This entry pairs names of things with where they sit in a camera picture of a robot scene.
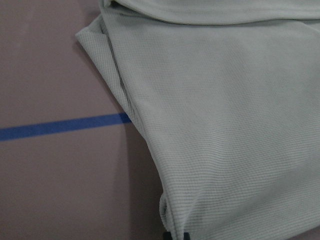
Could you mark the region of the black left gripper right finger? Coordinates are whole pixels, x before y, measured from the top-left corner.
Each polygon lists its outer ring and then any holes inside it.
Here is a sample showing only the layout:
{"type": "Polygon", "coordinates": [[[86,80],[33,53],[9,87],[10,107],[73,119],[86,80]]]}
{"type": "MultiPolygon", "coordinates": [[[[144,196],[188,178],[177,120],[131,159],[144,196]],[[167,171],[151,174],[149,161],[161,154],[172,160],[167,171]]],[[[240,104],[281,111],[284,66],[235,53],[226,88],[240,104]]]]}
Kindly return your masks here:
{"type": "Polygon", "coordinates": [[[190,240],[190,233],[187,228],[183,229],[183,240],[190,240]]]}

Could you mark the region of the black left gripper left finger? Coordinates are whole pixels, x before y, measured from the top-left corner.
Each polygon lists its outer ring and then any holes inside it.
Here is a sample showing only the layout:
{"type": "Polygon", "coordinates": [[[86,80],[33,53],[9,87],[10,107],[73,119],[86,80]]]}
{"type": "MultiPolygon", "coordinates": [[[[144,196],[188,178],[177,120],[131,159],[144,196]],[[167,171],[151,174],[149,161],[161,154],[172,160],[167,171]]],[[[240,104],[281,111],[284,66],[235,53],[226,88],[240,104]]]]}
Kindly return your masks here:
{"type": "Polygon", "coordinates": [[[165,231],[163,233],[163,240],[173,240],[172,234],[170,231],[165,231]]]}

